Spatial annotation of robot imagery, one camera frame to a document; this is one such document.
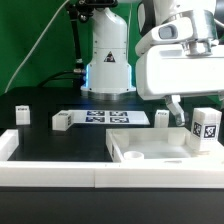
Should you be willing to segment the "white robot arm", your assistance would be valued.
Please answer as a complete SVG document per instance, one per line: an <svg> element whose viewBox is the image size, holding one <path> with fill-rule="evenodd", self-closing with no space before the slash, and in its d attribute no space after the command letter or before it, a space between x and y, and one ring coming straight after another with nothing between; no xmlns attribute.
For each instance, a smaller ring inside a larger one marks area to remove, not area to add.
<svg viewBox="0 0 224 224"><path fill-rule="evenodd" d="M224 0L116 0L139 3L141 35L136 66L128 64L125 21L112 13L110 0L92 0L93 56L82 91L98 99L117 99L136 91L144 100L163 98L176 124L187 96L224 95Z"/></svg>

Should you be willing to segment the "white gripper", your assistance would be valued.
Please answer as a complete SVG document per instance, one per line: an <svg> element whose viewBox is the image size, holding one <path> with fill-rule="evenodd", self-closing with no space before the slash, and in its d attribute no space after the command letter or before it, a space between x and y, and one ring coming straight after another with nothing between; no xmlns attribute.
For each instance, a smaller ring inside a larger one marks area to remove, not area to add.
<svg viewBox="0 0 224 224"><path fill-rule="evenodd" d="M165 98L177 126L185 125L180 96L224 92L224 46L215 38L210 14L179 14L145 34L135 51L138 94L144 100ZM224 109L224 93L219 101Z"/></svg>

